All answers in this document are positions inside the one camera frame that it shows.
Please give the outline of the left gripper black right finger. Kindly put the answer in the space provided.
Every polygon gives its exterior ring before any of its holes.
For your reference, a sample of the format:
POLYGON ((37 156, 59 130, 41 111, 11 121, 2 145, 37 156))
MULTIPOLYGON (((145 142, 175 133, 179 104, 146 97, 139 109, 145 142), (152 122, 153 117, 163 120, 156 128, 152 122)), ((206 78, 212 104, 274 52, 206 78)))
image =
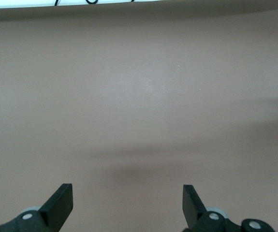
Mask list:
POLYGON ((233 223, 220 208, 205 207, 193 185, 183 186, 183 214, 187 223, 185 232, 273 232, 266 222, 247 218, 240 225, 233 223))

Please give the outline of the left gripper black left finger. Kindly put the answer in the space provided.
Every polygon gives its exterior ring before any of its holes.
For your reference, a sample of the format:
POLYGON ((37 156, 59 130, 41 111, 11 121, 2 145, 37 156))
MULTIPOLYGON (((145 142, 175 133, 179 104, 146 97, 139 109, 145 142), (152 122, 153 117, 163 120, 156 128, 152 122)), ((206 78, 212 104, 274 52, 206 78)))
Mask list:
POLYGON ((59 232, 73 210, 73 185, 62 184, 37 210, 0 225, 0 232, 59 232))

